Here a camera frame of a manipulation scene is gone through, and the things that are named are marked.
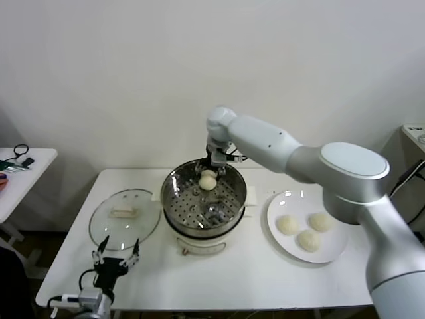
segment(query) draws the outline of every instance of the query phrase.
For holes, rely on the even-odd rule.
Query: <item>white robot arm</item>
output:
[[[280,128],[222,106],[209,114],[207,130],[213,166],[225,165],[233,142],[270,171],[322,186],[326,210],[367,233],[372,249],[366,280],[379,316],[425,318],[425,249],[386,196],[390,166],[382,156],[343,142],[303,146]]]

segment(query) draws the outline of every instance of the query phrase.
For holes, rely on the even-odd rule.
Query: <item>glass lid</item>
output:
[[[99,244],[110,236],[106,249],[123,251],[141,243],[155,230],[161,216],[158,202],[144,189],[127,189],[103,201],[90,218],[89,234]]]

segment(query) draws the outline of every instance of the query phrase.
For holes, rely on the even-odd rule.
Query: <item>stainless steel steamer basket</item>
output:
[[[198,186],[197,163],[184,163],[167,176],[161,188],[161,203],[174,230],[194,239],[211,239],[229,232],[241,220],[246,184],[235,168],[226,165],[217,186],[204,191]]]

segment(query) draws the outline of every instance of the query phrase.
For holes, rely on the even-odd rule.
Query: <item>white table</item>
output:
[[[41,250],[35,249],[27,259],[16,251],[12,247],[13,241],[15,239],[22,241],[24,237],[6,220],[57,155],[58,152],[52,148],[30,148],[27,156],[35,160],[30,165],[31,169],[17,173],[6,172],[9,182],[6,188],[0,192],[0,228],[11,236],[9,242],[0,238],[0,246],[11,249],[17,254],[24,263],[27,276],[30,278],[44,278],[46,274],[46,269],[34,267],[35,261],[41,254]],[[5,160],[13,156],[13,148],[0,148],[0,160]]]
[[[241,169],[247,185],[256,188],[253,215],[233,230],[232,244],[212,256],[181,254],[166,220],[140,247],[141,259],[118,279],[113,310],[252,310],[334,308],[371,304],[365,284],[369,253],[360,226],[347,226],[349,244],[333,263],[296,261],[269,238],[264,213],[274,192],[291,189],[289,177],[265,169]],[[113,193],[129,188],[157,191],[169,170],[106,170],[96,180],[60,248],[36,302],[46,306],[51,296],[78,294],[78,277],[92,268],[88,224],[95,208]],[[108,252],[126,257],[129,251]],[[92,277],[86,276],[86,284]]]

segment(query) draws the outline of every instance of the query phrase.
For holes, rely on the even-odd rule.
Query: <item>floor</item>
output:
[[[41,233],[41,232],[23,232],[25,239],[22,243],[15,242],[13,247],[24,256],[35,249],[42,249],[42,255],[37,266],[49,267],[65,239],[66,233]],[[8,240],[9,237],[0,231],[0,237]],[[41,280],[29,280],[30,290],[34,300],[35,314],[37,319],[50,318],[46,309],[38,307],[35,304],[35,296],[42,284]],[[322,309],[321,317],[326,319],[332,313],[332,309]],[[67,318],[69,312],[61,310],[57,318]],[[312,310],[280,310],[280,311],[261,311],[261,312],[122,312],[121,319],[315,319]],[[368,307],[349,319],[378,319],[375,309]]]

